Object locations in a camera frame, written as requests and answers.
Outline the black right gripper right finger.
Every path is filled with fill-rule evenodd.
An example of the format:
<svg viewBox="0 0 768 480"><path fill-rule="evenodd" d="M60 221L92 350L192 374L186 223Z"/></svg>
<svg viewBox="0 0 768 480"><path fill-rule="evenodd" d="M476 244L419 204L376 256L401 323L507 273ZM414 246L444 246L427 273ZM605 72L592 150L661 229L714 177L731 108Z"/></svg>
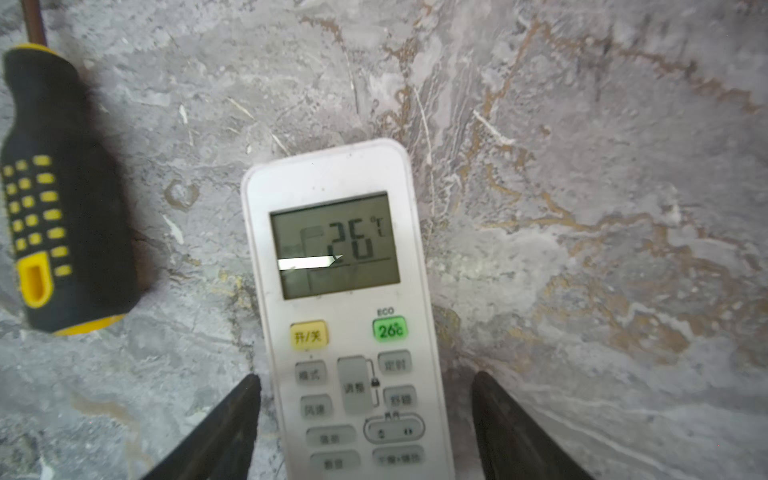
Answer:
<svg viewBox="0 0 768 480"><path fill-rule="evenodd" d="M593 479L489 373L474 376L471 403L487 479Z"/></svg>

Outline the white air conditioner remote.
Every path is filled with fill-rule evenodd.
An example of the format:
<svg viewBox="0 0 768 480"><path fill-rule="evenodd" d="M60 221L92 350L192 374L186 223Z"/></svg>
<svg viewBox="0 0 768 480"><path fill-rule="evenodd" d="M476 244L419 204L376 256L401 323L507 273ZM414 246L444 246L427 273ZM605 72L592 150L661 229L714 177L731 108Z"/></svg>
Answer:
<svg viewBox="0 0 768 480"><path fill-rule="evenodd" d="M241 193L287 476L453 478L405 148L257 165Z"/></svg>

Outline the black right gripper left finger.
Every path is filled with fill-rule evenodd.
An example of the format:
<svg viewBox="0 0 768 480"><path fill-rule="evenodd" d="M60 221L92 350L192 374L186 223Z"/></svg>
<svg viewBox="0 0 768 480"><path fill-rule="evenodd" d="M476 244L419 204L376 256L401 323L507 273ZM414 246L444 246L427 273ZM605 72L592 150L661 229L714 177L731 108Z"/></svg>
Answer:
<svg viewBox="0 0 768 480"><path fill-rule="evenodd" d="M246 479L258 435L261 381L242 381L157 466L147 479Z"/></svg>

